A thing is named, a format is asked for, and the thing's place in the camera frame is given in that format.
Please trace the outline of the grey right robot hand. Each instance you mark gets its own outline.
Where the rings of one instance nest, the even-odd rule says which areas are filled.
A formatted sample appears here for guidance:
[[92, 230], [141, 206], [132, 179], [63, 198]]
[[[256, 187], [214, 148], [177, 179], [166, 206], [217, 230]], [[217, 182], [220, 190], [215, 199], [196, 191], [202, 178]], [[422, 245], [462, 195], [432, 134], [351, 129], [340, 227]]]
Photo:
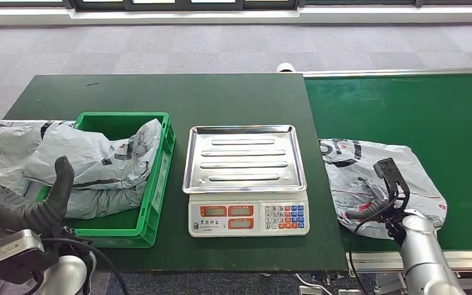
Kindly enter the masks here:
[[373, 198], [370, 201], [368, 207], [364, 207], [362, 210], [353, 211], [347, 210], [345, 215], [348, 219], [366, 220], [367, 218], [373, 218], [377, 214], [381, 214], [386, 210], [386, 207], [390, 208], [390, 202], [396, 200], [399, 192], [388, 189], [382, 189], [380, 186], [374, 184], [370, 179], [358, 177], [359, 181], [370, 189]]

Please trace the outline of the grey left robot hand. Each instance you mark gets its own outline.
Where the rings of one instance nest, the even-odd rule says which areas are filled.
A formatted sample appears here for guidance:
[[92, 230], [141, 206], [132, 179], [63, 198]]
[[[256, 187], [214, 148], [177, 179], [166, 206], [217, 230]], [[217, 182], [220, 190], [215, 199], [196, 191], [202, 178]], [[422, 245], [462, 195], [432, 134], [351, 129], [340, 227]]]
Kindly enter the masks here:
[[65, 155], [56, 159], [54, 168], [56, 180], [40, 202], [30, 202], [0, 184], [0, 238], [24, 229], [49, 234], [61, 224], [67, 213], [74, 170]]

